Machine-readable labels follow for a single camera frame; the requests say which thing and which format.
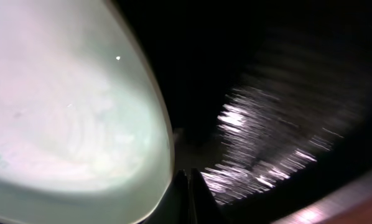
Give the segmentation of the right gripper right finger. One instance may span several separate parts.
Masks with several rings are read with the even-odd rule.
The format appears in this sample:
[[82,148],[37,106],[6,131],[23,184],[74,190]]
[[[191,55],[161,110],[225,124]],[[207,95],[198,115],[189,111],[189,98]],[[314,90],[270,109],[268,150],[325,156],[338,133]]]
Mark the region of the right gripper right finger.
[[192,168],[190,173],[189,202],[192,224],[230,224],[196,168]]

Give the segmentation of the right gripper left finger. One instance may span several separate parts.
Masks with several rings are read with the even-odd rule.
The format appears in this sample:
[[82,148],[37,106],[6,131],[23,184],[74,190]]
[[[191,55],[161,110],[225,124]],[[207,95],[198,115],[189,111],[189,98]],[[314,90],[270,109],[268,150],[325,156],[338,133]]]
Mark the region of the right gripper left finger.
[[179,170],[152,214],[142,224],[189,224],[188,178]]

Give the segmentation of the mint plate front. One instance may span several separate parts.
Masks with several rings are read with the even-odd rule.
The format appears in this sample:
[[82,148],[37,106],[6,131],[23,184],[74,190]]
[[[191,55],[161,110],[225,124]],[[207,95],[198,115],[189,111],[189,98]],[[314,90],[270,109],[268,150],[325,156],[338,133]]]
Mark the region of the mint plate front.
[[139,223],[173,169],[167,108],[113,1],[0,0],[0,223]]

